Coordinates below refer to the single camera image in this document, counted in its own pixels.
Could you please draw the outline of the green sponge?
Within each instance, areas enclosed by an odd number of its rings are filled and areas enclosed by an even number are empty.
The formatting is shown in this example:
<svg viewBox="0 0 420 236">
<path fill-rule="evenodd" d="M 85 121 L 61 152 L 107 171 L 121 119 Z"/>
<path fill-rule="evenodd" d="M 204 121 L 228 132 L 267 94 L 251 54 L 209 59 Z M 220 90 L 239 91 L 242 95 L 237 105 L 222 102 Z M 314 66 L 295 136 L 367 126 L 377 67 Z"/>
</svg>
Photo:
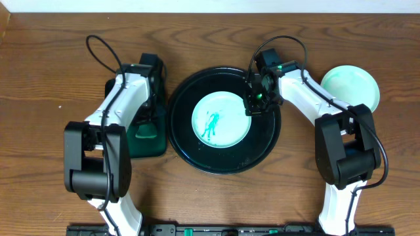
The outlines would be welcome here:
<svg viewBox="0 0 420 236">
<path fill-rule="evenodd" d="M 158 135 L 158 130 L 153 123 L 143 123 L 138 126 L 135 137 L 140 139 L 153 139 Z"/>
</svg>

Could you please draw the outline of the mint plate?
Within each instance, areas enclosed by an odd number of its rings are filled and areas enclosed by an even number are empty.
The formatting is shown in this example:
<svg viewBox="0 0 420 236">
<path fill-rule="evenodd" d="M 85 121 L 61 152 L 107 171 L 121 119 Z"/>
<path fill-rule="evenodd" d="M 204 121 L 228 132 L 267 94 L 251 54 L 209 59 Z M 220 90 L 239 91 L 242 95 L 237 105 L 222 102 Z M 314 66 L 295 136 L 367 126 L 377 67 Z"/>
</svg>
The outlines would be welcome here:
<svg viewBox="0 0 420 236">
<path fill-rule="evenodd" d="M 352 106 L 365 104 L 371 112 L 379 105 L 380 90 L 376 80 L 364 69 L 343 65 L 329 70 L 321 86 L 339 100 Z"/>
<path fill-rule="evenodd" d="M 233 92 L 218 91 L 204 96 L 192 112 L 192 129 L 211 148 L 229 148 L 241 142 L 251 128 L 243 99 Z"/>
</svg>

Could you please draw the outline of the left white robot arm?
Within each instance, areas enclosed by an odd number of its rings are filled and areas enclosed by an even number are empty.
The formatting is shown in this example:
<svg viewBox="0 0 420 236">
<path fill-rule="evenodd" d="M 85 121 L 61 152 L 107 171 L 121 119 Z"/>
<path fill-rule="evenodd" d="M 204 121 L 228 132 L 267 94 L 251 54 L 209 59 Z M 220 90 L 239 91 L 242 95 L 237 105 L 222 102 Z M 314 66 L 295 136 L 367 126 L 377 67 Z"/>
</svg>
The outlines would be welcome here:
<svg viewBox="0 0 420 236">
<path fill-rule="evenodd" d="M 138 235 L 142 214 L 129 194 L 132 166 L 128 130 L 148 121 L 163 83 L 163 65 L 125 64 L 103 103 L 64 129 L 64 185 L 94 206 L 110 235 Z"/>
</svg>

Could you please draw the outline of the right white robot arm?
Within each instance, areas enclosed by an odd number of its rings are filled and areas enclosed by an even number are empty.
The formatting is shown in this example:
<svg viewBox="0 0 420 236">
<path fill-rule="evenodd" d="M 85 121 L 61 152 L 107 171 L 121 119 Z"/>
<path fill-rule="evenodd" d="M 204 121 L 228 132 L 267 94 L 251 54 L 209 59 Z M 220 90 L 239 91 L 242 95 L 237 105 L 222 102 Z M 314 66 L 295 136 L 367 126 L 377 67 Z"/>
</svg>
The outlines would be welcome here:
<svg viewBox="0 0 420 236">
<path fill-rule="evenodd" d="M 247 114 L 261 115 L 286 100 L 314 125 L 316 166 L 325 180 L 318 225 L 326 235 L 355 233 L 359 194 L 383 164 L 371 110 L 337 99 L 296 61 L 257 62 L 246 82 Z"/>
</svg>

